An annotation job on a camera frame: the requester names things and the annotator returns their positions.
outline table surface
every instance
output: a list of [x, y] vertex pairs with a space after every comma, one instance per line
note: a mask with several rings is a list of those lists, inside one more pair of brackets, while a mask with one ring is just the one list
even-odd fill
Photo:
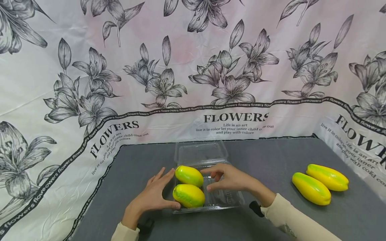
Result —
[[[317, 221], [342, 240], [384, 240], [386, 205], [321, 140], [278, 139], [225, 142], [228, 160], [238, 169], [258, 178], [280, 193], [297, 209]], [[90, 204], [72, 240], [109, 241], [127, 204], [138, 195], [147, 180], [161, 167], [174, 167], [175, 144], [123, 146]], [[304, 199], [291, 177], [304, 172], [308, 164], [325, 165], [342, 172], [349, 180], [345, 192], [332, 192], [328, 206], [317, 206]], [[164, 194], [171, 199], [172, 185]], [[243, 193], [246, 204], [254, 198]], [[289, 240], [268, 220], [247, 206], [228, 210], [175, 214], [170, 210], [147, 213], [152, 218], [150, 234], [141, 240]]]

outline plastic container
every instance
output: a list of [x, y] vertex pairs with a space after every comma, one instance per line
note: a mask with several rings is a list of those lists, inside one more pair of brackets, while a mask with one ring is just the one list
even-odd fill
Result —
[[[177, 166], [184, 165], [194, 167], [197, 170], [202, 170], [208, 167], [215, 166], [218, 163], [227, 163], [228, 153], [224, 143], [218, 142], [188, 142], [177, 143], [174, 160]], [[204, 184], [201, 190], [205, 194], [205, 204], [203, 207], [185, 208], [174, 210], [173, 214], [189, 213], [189, 212], [204, 212], [220, 209], [229, 209], [239, 207], [245, 204], [244, 198], [239, 191], [216, 190], [213, 192], [207, 191], [207, 186], [214, 182], [210, 174], [203, 174]]]

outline yellow-green papaya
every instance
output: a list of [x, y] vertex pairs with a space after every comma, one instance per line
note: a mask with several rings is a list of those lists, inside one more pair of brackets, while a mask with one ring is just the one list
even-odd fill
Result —
[[201, 187], [204, 183], [204, 178], [201, 172], [193, 167], [178, 166], [175, 171], [176, 178], [183, 184], [191, 184], [196, 187]]
[[178, 184], [173, 190], [173, 198], [186, 208], [202, 207], [205, 203], [201, 189], [190, 184]]
[[328, 189], [333, 191], [346, 191], [349, 189], [349, 180], [340, 172], [316, 164], [309, 164], [307, 175], [319, 180]]
[[317, 205], [325, 206], [331, 202], [331, 193], [323, 183], [306, 174], [296, 172], [292, 183], [305, 199]]

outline container lid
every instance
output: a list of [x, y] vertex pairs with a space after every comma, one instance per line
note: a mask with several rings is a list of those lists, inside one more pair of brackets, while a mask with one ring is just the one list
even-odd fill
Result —
[[222, 141], [176, 143], [174, 161], [178, 165], [226, 160], [228, 152]]

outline sleeve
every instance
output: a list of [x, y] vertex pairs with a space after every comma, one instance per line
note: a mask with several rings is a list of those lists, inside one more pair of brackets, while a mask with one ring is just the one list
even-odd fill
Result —
[[275, 227], [298, 241], [339, 241], [340, 239], [323, 226], [297, 210], [280, 194], [269, 207], [261, 207], [261, 212]]
[[117, 228], [111, 238], [111, 241], [138, 241], [139, 228], [135, 231], [118, 223]]

